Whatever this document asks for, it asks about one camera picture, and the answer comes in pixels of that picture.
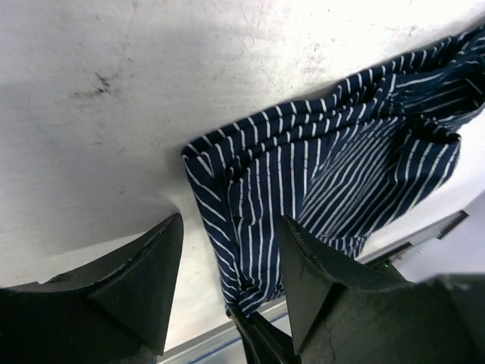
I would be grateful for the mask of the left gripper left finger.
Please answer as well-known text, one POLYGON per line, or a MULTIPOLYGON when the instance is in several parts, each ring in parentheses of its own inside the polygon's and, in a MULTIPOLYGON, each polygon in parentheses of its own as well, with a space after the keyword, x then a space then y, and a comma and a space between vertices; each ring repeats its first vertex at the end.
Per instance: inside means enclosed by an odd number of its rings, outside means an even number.
POLYGON ((1 291, 3 363, 154 363, 164 352, 183 245, 174 214, 45 283, 1 291))

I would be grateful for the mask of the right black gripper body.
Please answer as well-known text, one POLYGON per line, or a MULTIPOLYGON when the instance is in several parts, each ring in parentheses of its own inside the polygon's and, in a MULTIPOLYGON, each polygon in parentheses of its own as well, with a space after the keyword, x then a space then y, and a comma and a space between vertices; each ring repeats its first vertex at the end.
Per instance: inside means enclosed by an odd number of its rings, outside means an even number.
POLYGON ((249 363, 376 363, 383 337, 376 320, 377 284, 397 283, 394 267, 346 257, 286 257, 283 279, 291 332, 259 313, 230 313, 249 363))

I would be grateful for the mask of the navy striped underwear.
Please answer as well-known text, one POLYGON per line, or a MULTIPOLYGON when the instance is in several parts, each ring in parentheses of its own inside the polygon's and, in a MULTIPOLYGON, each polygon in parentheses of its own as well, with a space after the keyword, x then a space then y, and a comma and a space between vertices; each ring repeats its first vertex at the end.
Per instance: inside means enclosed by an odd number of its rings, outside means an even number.
POLYGON ((447 182, 459 129, 483 107, 478 27, 188 143, 181 157, 225 305, 250 315, 283 295, 281 216, 358 257, 374 231, 447 182))

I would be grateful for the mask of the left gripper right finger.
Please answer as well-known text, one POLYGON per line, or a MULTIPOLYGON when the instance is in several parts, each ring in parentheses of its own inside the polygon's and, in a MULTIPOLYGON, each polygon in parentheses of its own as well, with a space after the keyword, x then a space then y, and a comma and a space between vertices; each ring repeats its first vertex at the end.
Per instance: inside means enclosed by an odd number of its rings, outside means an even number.
POLYGON ((280 258, 293 345, 304 363, 482 363, 483 275, 419 283, 356 262, 291 218, 280 258))

